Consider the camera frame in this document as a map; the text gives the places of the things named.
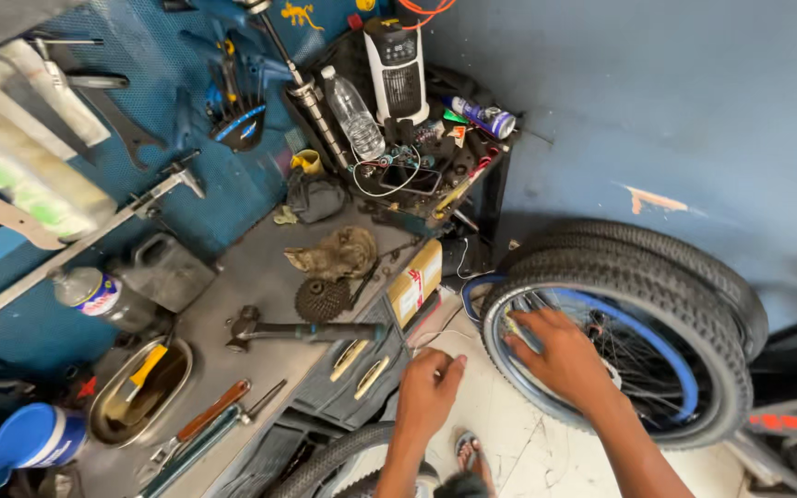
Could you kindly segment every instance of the smartphone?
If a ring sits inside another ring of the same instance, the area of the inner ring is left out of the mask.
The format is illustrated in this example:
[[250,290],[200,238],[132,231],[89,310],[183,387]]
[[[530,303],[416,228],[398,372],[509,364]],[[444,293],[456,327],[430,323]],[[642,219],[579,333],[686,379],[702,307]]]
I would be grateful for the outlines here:
[[[380,177],[380,186],[387,189],[394,189],[407,182],[407,179],[414,175],[415,168],[411,166],[392,165],[386,168]],[[432,195],[438,184],[442,181],[442,174],[431,169],[420,168],[414,179],[402,187],[402,190],[415,192],[422,195]]]

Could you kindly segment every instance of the blue pegboard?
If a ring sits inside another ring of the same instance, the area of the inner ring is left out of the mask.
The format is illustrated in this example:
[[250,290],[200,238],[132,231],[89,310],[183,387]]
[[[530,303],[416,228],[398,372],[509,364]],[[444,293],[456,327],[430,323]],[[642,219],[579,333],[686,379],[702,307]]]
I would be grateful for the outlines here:
[[[354,0],[305,1],[303,6],[313,6],[310,15],[314,23],[324,28],[316,30],[308,25],[292,26],[291,20],[281,15],[284,4],[284,0],[274,2],[270,17],[298,63],[344,32],[346,17],[357,12]],[[360,12],[363,17],[371,13]],[[181,153],[173,149],[176,89],[188,89],[194,107],[204,108],[207,71],[177,34],[186,29],[214,39],[209,23],[197,12],[165,14],[159,0],[92,0],[42,28],[56,36],[102,38],[102,47],[78,47],[73,54],[88,70],[126,74],[130,88],[111,90],[110,97],[169,146],[164,152],[142,148],[140,157],[149,165],[147,172],[134,168],[116,138],[93,149],[94,165],[82,159],[71,161],[123,206],[131,194],[140,194],[160,181],[164,177],[161,169]],[[266,99],[266,127],[272,130],[253,151],[233,154],[204,136],[190,139],[189,147],[202,149],[190,167],[202,179],[207,198],[198,199],[189,189],[178,187],[162,199],[164,223],[205,261],[212,262],[283,197],[283,172],[291,152],[304,147],[305,138],[288,117],[276,85],[268,89]],[[100,267],[159,228],[151,221],[128,221],[71,264]],[[48,257],[50,253],[30,243],[0,257],[0,291]],[[50,283],[45,282],[0,311],[0,358],[57,375],[68,364],[102,355],[116,333],[103,322],[61,306],[53,299]]]

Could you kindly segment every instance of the yellow lizard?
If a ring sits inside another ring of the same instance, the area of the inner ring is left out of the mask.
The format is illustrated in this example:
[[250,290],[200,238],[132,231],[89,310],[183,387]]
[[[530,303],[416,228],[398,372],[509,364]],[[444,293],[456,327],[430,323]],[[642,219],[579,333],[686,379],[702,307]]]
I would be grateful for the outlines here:
[[296,26],[297,20],[300,21],[300,26],[303,26],[304,22],[309,22],[309,26],[318,29],[324,30],[324,28],[320,26],[316,26],[313,24],[313,20],[309,18],[309,12],[313,11],[313,6],[310,4],[309,6],[304,7],[295,7],[291,5],[291,2],[285,2],[285,8],[282,9],[282,17],[284,18],[291,18],[291,25]]

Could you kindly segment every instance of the hand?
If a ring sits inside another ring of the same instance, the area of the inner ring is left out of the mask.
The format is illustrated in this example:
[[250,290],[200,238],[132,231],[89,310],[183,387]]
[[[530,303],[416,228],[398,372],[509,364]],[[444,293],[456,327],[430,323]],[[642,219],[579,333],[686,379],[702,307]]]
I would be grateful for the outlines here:
[[407,364],[398,387],[397,439],[413,442],[421,451],[426,448],[451,412],[465,368],[465,356],[454,359],[431,347]]
[[539,309],[515,311],[509,317],[527,327],[543,343],[543,353],[535,353],[515,334],[504,338],[530,373],[556,394],[589,416],[605,401],[619,394],[607,374],[595,345],[567,315],[560,311]]

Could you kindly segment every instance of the tiled floor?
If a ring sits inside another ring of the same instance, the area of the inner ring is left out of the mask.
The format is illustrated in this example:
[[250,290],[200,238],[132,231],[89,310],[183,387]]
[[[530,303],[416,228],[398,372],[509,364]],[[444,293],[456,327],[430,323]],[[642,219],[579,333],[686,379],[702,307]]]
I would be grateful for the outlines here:
[[[599,440],[544,416],[504,379],[484,351],[477,327],[460,311],[459,300],[446,295],[444,304],[415,337],[452,356],[469,357],[447,423],[429,442],[426,461],[442,480],[458,470],[453,457],[456,434],[476,433],[492,467],[500,498],[619,497],[614,474]],[[382,448],[366,458],[366,466],[382,465]],[[723,446],[670,452],[667,459],[698,498],[737,498],[743,469]]]

